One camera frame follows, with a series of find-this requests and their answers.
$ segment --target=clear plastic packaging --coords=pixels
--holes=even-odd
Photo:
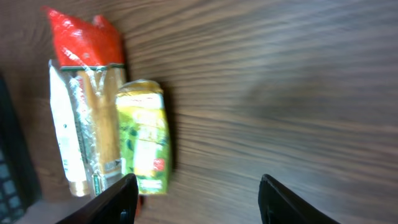
[[[121,177],[115,96],[124,84],[121,39],[103,17],[92,24],[47,8],[54,47],[76,121],[92,197]]]

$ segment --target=wooden surface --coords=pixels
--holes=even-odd
[[[339,222],[398,220],[397,1],[2,1],[0,68],[44,198],[65,200],[44,4],[104,14],[131,78],[171,96],[177,169],[138,224],[260,223],[264,173]]]

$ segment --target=wooden table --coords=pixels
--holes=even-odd
[[[0,69],[44,199],[59,201],[42,5],[104,14],[130,77],[170,95],[177,168],[138,224],[260,223],[265,173],[339,222],[398,220],[397,1],[2,1]]]

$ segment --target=packaged food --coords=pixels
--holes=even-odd
[[[76,131],[75,117],[70,103],[68,77],[63,77],[53,60],[50,67],[50,106],[54,120],[55,134],[62,158],[65,176],[72,195],[82,197],[90,193]]]
[[[121,178],[114,99],[125,82],[121,39],[103,17],[93,23],[47,8],[55,52],[81,134],[86,178],[93,197]]]
[[[140,194],[167,193],[170,138],[162,89],[148,80],[127,83],[116,107],[123,174],[135,173]]]

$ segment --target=yellow-green packet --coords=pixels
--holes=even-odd
[[[137,80],[116,95],[122,173],[134,173],[140,194],[166,194],[170,137],[159,84]]]

